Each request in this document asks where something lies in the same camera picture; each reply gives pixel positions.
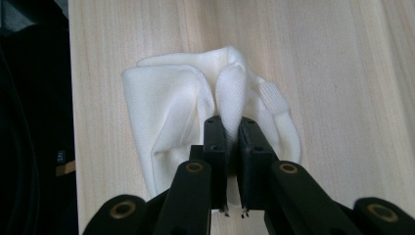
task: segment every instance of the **brass screw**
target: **brass screw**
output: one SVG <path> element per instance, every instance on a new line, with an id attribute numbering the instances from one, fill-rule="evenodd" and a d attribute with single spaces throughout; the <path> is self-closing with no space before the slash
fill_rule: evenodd
<path id="1" fill-rule="evenodd" d="M 380 204 L 369 204 L 367 210 L 386 222 L 397 222 L 399 220 L 399 217 L 393 210 Z"/>
<path id="2" fill-rule="evenodd" d="M 110 210 L 110 216 L 116 219 L 129 217 L 135 211 L 135 203 L 126 200 L 115 204 Z"/>
<path id="3" fill-rule="evenodd" d="M 189 163 L 189 164 L 186 164 L 186 169 L 187 171 L 191 173 L 197 173 L 197 172 L 202 171 L 204 169 L 204 166 L 199 163 Z"/>
<path id="4" fill-rule="evenodd" d="M 286 173 L 297 173 L 299 171 L 293 164 L 280 164 L 280 169 Z"/>

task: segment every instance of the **black fabric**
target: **black fabric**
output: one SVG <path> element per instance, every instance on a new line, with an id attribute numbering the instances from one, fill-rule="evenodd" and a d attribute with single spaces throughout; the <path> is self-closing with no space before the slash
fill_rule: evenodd
<path id="1" fill-rule="evenodd" d="M 1 78 L 0 151 L 6 170 L 1 188 L 7 185 L 10 191 L 1 207 L 19 215 L 2 221 L 1 229 L 7 234 L 76 234 L 75 174 L 55 175 L 57 165 L 74 160 L 69 33 L 33 25 L 3 38 L 1 45 L 12 78 Z M 57 162 L 59 152 L 65 153 L 63 163 Z M 13 208 L 13 201 L 33 211 Z"/>

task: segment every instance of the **white cloth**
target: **white cloth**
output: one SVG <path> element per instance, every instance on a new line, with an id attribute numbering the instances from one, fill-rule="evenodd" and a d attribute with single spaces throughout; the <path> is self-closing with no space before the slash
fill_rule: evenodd
<path id="1" fill-rule="evenodd" d="M 122 74 L 136 148 L 150 193 L 170 187 L 191 145 L 203 144 L 204 122 L 220 115 L 229 147 L 242 116 L 257 121 L 281 160 L 300 160 L 300 140 L 289 105 L 276 85 L 253 74 L 233 47 L 202 54 L 146 58 Z M 233 178 L 229 203 L 238 205 Z"/>

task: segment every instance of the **wood grain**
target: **wood grain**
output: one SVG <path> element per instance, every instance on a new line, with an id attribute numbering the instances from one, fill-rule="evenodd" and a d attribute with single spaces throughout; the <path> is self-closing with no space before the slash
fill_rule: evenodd
<path id="1" fill-rule="evenodd" d="M 109 198 L 148 200 L 120 74 L 145 57 L 234 45 L 279 86 L 302 161 L 351 207 L 415 216 L 414 1 L 69 1 L 79 229 Z M 211 234 L 267 234 L 262 213 L 215 215 Z"/>

